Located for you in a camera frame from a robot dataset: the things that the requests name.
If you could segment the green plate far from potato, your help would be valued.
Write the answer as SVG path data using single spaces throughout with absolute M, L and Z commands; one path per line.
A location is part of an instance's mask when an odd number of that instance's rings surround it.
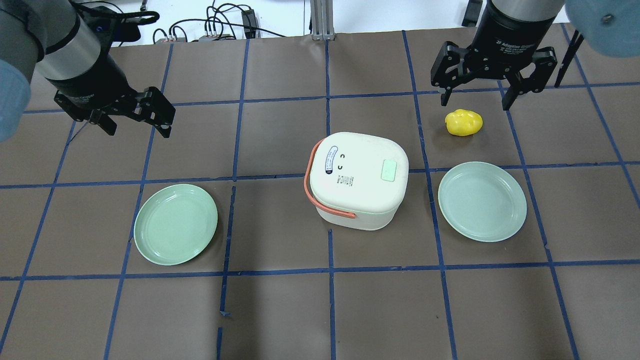
M 218 227 L 218 207 L 199 186 L 175 184 L 160 189 L 142 205 L 134 221 L 133 239 L 140 255 L 152 264 L 174 266 L 196 258 Z

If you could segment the yellow toy potato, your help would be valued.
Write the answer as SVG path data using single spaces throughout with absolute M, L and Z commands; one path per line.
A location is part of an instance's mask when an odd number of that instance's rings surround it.
M 483 117 L 477 112 L 456 109 L 445 116 L 445 127 L 450 135 L 458 137 L 472 136 L 483 127 Z

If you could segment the white rice cooker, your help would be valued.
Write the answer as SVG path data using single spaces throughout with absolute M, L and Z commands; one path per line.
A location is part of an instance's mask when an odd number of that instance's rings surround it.
M 393 220 L 408 182 L 409 158 L 395 141 L 336 132 L 311 149 L 302 184 L 328 223 L 377 231 Z

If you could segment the green plate near potato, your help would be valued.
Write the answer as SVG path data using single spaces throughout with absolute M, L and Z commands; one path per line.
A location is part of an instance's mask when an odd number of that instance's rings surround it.
M 452 167 L 438 187 L 446 222 L 467 239 L 495 243 L 523 227 L 528 203 L 518 181 L 501 167 L 470 161 Z

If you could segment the aluminium frame post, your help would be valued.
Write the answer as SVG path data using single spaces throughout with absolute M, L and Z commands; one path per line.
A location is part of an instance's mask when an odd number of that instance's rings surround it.
M 333 41 L 334 29 L 333 0 L 310 0 L 310 36 L 314 41 Z

